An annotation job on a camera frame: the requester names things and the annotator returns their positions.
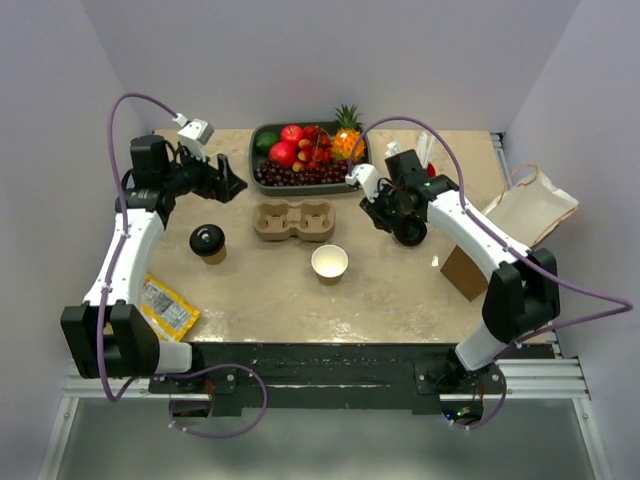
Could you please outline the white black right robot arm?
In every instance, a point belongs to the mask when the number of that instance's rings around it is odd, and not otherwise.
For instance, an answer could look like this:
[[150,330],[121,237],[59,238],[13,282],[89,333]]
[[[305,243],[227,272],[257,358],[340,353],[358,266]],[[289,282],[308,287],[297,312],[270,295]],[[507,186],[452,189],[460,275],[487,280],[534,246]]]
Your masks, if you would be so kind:
[[461,186],[445,175],[431,176],[413,150],[385,161],[383,177],[371,164],[346,175],[348,185],[364,192],[361,209],[374,226],[404,246],[417,246],[428,226],[447,234],[488,282],[476,331],[458,343],[428,381],[441,392],[469,392],[481,371],[511,342],[533,332],[560,313],[554,255],[514,240],[466,200]]

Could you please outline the black cup lid top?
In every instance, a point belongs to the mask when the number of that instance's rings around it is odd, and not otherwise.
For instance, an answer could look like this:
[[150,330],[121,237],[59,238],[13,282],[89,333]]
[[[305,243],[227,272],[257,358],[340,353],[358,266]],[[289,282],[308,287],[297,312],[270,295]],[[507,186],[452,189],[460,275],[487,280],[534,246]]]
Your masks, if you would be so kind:
[[225,234],[217,225],[204,224],[191,233],[189,246],[200,257],[213,256],[225,247]]

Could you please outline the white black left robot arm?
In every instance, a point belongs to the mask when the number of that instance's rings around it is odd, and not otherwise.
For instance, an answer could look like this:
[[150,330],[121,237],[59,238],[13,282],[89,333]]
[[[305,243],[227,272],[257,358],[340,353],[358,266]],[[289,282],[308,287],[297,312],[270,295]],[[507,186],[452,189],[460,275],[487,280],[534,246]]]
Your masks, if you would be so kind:
[[207,368],[192,358],[190,345],[158,338],[142,313],[143,283],[178,197],[227,203],[247,184],[226,155],[199,159],[183,142],[171,152],[159,135],[133,139],[130,154],[103,265],[81,304],[64,308],[61,327],[85,379],[172,374],[183,391],[196,392],[206,383]]

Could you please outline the brown paper cup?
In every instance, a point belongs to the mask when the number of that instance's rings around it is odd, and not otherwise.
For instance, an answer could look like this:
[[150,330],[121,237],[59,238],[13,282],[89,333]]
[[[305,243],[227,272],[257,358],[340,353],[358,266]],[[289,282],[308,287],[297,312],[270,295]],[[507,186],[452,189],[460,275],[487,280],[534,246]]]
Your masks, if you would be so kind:
[[227,257],[227,249],[225,246],[218,248],[213,253],[207,253],[201,255],[200,258],[208,265],[218,265],[222,263]]
[[348,266],[347,253],[337,245],[322,245],[311,256],[311,267],[323,285],[339,283]]

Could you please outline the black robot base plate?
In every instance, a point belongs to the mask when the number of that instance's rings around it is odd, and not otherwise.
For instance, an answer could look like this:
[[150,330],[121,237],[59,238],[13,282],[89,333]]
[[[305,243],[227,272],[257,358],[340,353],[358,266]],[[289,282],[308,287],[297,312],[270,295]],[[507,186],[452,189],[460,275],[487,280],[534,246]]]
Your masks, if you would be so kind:
[[445,396],[501,394],[496,366],[466,373],[450,344],[230,343],[192,345],[185,378],[154,379],[153,394],[185,399],[214,388],[213,413],[243,408],[409,410],[438,414]]

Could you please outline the black cup lid bottom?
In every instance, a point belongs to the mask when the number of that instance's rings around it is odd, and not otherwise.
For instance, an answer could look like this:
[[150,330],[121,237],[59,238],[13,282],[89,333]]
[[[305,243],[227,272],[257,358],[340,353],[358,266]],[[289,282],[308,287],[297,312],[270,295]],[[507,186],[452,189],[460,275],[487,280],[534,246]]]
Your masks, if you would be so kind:
[[407,216],[394,229],[393,234],[401,245],[416,247],[426,238],[427,226],[420,218]]

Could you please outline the black cup lid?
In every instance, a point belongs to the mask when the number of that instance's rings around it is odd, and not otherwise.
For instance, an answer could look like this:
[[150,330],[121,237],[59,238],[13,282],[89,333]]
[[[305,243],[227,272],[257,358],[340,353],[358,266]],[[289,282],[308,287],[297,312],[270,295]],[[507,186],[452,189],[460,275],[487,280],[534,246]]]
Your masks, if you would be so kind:
[[393,234],[401,245],[416,247],[426,238],[427,226],[420,218],[407,216],[394,229]]
[[189,246],[200,257],[213,256],[225,247],[225,234],[217,225],[204,224],[191,233]]

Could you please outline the brown pulp cup carrier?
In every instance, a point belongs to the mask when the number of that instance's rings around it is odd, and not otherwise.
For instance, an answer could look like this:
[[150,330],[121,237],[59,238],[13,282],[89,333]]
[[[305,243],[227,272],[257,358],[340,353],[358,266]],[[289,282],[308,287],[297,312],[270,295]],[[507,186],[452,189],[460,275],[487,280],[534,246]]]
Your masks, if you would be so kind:
[[331,238],[335,226],[336,209],[327,200],[267,200],[256,205],[253,211],[254,232],[267,242],[292,237],[306,242],[324,242]]

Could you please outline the brown white paper bag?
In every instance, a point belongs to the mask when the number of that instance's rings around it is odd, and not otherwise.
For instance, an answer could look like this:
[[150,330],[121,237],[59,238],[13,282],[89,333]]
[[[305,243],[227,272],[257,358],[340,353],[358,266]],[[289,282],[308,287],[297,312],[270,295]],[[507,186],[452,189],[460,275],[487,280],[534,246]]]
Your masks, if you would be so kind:
[[[515,171],[524,169],[532,172],[515,186],[504,186],[482,214],[510,237],[535,247],[577,210],[579,202],[553,185],[537,165],[525,164]],[[469,301],[488,286],[481,270],[460,247],[453,249],[441,273]]]

